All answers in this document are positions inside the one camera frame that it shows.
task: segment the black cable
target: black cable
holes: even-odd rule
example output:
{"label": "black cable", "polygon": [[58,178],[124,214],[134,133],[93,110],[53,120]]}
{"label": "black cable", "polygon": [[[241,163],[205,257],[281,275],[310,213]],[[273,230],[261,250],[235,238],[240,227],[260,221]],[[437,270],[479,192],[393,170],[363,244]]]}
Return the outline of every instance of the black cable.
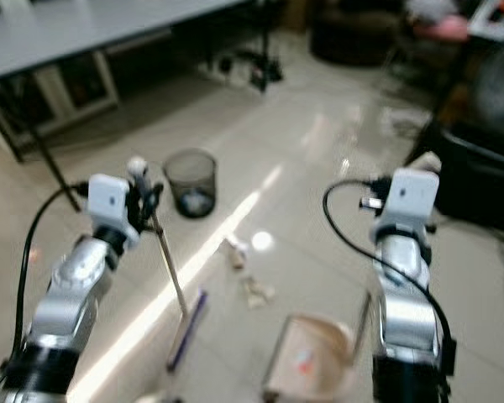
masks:
{"label": "black cable", "polygon": [[[11,349],[11,354],[9,356],[9,362],[14,360],[17,357],[17,354],[20,352],[22,348],[22,340],[23,340],[23,328],[24,328],[24,290],[26,288],[26,278],[28,275],[28,263],[29,263],[29,255],[30,250],[32,248],[32,242],[34,240],[35,230],[39,225],[39,221],[43,217],[43,214],[49,208],[49,206],[59,197],[61,196],[66,189],[74,189],[80,194],[84,195],[87,193],[87,184],[85,182],[68,186],[67,188],[60,188],[55,191],[50,197],[43,203],[43,205],[39,208],[37,213],[35,214],[34,220],[30,225],[28,233],[26,235],[26,239],[24,241],[24,251],[23,258],[20,266],[20,274],[18,277],[18,289],[17,289],[17,304],[15,309],[15,330],[13,336],[13,346]],[[0,374],[0,384],[4,381],[7,374],[7,364],[4,365],[4,369]]]}
{"label": "black cable", "polygon": [[331,185],[324,193],[323,195],[323,213],[325,214],[325,217],[327,218],[328,224],[330,227],[333,229],[333,231],[339,236],[339,238],[344,241],[349,247],[351,247],[354,251],[358,252],[359,254],[363,254],[367,258],[373,259],[375,262],[382,264],[389,269],[392,269],[394,272],[399,274],[401,277],[403,277],[406,281],[414,285],[422,294],[425,296],[425,298],[429,301],[435,312],[437,313],[437,317],[440,321],[441,327],[443,328],[443,334],[444,334],[444,341],[448,344],[451,345],[453,342],[452,339],[452,334],[450,332],[450,326],[448,324],[448,319],[446,318],[446,315],[444,314],[443,309],[435,300],[435,298],[431,295],[431,293],[424,289],[421,285],[419,285],[415,280],[413,280],[411,277],[403,273],[401,270],[399,270],[396,266],[393,264],[390,264],[386,262],[383,259],[378,258],[375,256],[373,253],[368,252],[367,250],[361,248],[359,245],[353,243],[350,239],[348,239],[342,231],[339,229],[338,225],[336,225],[336,222],[334,222],[333,218],[330,215],[330,211],[328,210],[328,198],[330,194],[335,190],[338,189],[342,186],[348,186],[348,185],[359,185],[359,186],[366,186],[370,187],[372,183],[370,181],[362,181],[362,180],[345,180],[345,181],[340,181],[337,182],[333,185]]}

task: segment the white table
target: white table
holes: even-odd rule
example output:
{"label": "white table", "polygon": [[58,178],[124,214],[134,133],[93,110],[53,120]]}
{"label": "white table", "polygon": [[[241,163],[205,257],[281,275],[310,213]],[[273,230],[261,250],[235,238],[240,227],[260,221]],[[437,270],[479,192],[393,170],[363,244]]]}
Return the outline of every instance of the white table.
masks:
{"label": "white table", "polygon": [[[50,171],[66,181],[8,83],[1,80],[60,59],[97,50],[188,19],[257,0],[54,0],[0,13],[0,107],[23,120]],[[14,151],[11,140],[4,136]],[[71,205],[79,207],[70,192]]]}

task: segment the pink object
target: pink object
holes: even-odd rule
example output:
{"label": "pink object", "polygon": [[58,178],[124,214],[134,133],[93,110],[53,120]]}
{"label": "pink object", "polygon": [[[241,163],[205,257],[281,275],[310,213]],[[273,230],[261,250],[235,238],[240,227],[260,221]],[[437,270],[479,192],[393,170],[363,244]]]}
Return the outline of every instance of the pink object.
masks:
{"label": "pink object", "polygon": [[469,40],[469,22],[459,15],[449,15],[435,25],[416,24],[413,27],[413,32],[419,38],[463,43]]}

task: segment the tiled floor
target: tiled floor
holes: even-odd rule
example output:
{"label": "tiled floor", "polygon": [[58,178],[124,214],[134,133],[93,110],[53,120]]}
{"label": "tiled floor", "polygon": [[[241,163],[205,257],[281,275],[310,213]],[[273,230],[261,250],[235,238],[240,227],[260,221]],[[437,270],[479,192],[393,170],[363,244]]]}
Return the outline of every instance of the tiled floor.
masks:
{"label": "tiled floor", "polygon": [[[388,171],[403,161],[411,140],[385,136],[385,107],[410,104],[375,88],[377,71],[314,60],[302,39],[281,39],[286,81],[265,97],[195,74],[182,74],[127,101],[120,109],[71,130],[54,147],[67,178],[123,175],[130,156],[160,162],[185,147],[218,160],[218,206],[201,221],[179,217],[165,193],[159,216],[193,297],[209,292],[208,309],[175,375],[165,355],[178,312],[154,239],[122,260],[114,287],[82,356],[71,401],[130,402],[166,388],[186,402],[256,402],[284,318],[295,311],[331,316],[354,326],[370,262],[344,247],[321,210],[326,186],[343,175]],[[14,164],[0,152],[0,361],[12,339],[17,270],[29,222],[55,188],[43,164]],[[358,210],[358,191],[337,195],[337,219],[370,247],[371,216]],[[30,267],[27,316],[45,292],[50,265],[70,250],[89,222],[64,201],[45,217]],[[219,244],[235,232],[250,242],[271,234],[267,250],[249,249],[247,270],[276,288],[271,306],[251,311]],[[448,222],[432,238],[432,290],[459,339],[453,401],[504,403],[504,269],[496,241],[468,224]],[[349,401],[371,402],[366,344]]]}

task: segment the gray tabletop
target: gray tabletop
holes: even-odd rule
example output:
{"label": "gray tabletop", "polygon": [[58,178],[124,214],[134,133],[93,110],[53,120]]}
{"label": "gray tabletop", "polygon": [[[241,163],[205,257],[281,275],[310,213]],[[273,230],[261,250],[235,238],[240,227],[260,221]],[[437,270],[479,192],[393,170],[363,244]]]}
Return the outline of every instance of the gray tabletop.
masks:
{"label": "gray tabletop", "polygon": [[245,0],[55,0],[0,13],[0,77]]}
{"label": "gray tabletop", "polygon": [[469,34],[472,37],[504,42],[504,23],[493,23],[489,17],[500,0],[483,0],[470,20]]}

